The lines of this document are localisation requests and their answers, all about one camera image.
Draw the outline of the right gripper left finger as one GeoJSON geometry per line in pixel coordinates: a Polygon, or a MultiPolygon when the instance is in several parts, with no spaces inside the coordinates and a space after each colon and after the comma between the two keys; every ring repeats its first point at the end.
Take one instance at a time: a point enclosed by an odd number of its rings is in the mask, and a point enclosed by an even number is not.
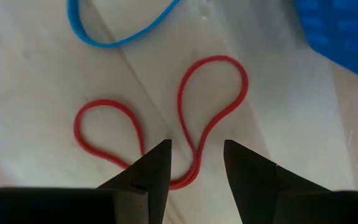
{"type": "Polygon", "coordinates": [[[165,139],[127,169],[100,185],[112,190],[112,224],[162,224],[172,167],[172,141],[165,139]]]}

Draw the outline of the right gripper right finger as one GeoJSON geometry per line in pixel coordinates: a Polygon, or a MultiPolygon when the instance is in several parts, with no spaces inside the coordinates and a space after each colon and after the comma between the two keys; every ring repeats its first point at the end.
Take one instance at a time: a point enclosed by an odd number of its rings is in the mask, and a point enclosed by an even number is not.
{"type": "Polygon", "coordinates": [[[226,175],[243,224],[273,224],[280,193],[327,192],[235,142],[224,142],[226,175]]]}

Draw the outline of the red rubber band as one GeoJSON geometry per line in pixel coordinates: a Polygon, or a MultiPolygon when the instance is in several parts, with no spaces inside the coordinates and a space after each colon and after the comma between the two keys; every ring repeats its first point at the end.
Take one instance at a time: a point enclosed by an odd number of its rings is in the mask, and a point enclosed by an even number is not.
{"type": "MultiPolygon", "coordinates": [[[[181,177],[170,181],[169,189],[170,190],[178,190],[187,187],[190,185],[198,176],[200,172],[202,156],[204,145],[206,143],[207,137],[211,130],[217,125],[220,120],[225,118],[227,115],[232,113],[236,108],[238,108],[241,103],[245,100],[247,96],[247,92],[249,90],[249,79],[247,76],[247,72],[245,68],[238,62],[236,59],[227,56],[227,55],[213,55],[210,57],[203,58],[201,60],[197,60],[193,63],[185,72],[183,78],[181,79],[180,85],[177,91],[177,115],[180,122],[181,130],[183,131],[183,135],[187,141],[188,146],[192,151],[192,162],[189,166],[188,170],[183,174],[181,177]],[[227,62],[230,63],[233,67],[238,70],[239,76],[241,78],[241,89],[239,91],[238,96],[234,99],[233,102],[229,103],[226,107],[224,107],[221,111],[219,111],[216,115],[214,115],[211,120],[207,123],[204,127],[203,132],[201,133],[200,140],[197,144],[195,144],[191,138],[190,132],[186,126],[185,117],[183,113],[183,94],[185,92],[186,84],[188,83],[190,77],[192,76],[193,72],[197,69],[206,65],[207,63],[212,62],[227,62]]],[[[96,108],[99,106],[110,106],[119,111],[122,111],[132,122],[135,133],[137,135],[138,143],[139,143],[139,151],[141,156],[146,154],[145,151],[145,142],[144,142],[144,134],[142,130],[142,126],[140,125],[139,121],[137,120],[134,112],[128,108],[126,105],[110,99],[98,99],[94,101],[90,101],[83,105],[80,110],[77,112],[74,122],[73,122],[73,134],[80,145],[80,147],[86,151],[87,153],[96,156],[98,158],[102,158],[113,164],[119,166],[122,169],[127,169],[130,164],[125,160],[119,158],[115,154],[110,154],[102,149],[99,149],[89,143],[86,138],[83,136],[81,130],[82,124],[82,117],[83,115],[90,109],[96,108]]]]}

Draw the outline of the blue rubber band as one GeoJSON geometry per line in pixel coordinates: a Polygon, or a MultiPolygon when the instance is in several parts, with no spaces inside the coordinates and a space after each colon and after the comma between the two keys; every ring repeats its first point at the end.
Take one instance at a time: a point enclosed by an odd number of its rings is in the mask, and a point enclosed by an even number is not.
{"type": "Polygon", "coordinates": [[[79,38],[84,43],[93,47],[99,47],[102,49],[111,49],[138,40],[139,38],[145,36],[146,34],[156,29],[165,20],[165,18],[173,11],[175,6],[180,1],[181,0],[172,0],[172,2],[161,12],[161,14],[158,15],[154,21],[152,21],[148,26],[146,26],[142,30],[126,38],[110,43],[98,42],[92,39],[90,35],[88,35],[80,17],[80,0],[67,0],[66,10],[67,10],[67,18],[70,27],[73,33],[77,36],[77,38],[79,38]]]}

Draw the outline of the blue plastic basket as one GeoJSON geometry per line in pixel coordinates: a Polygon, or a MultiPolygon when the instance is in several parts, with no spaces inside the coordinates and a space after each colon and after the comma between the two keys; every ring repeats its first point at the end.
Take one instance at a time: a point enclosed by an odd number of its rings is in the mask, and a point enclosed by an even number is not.
{"type": "Polygon", "coordinates": [[[358,75],[358,0],[293,0],[309,46],[358,75]]]}

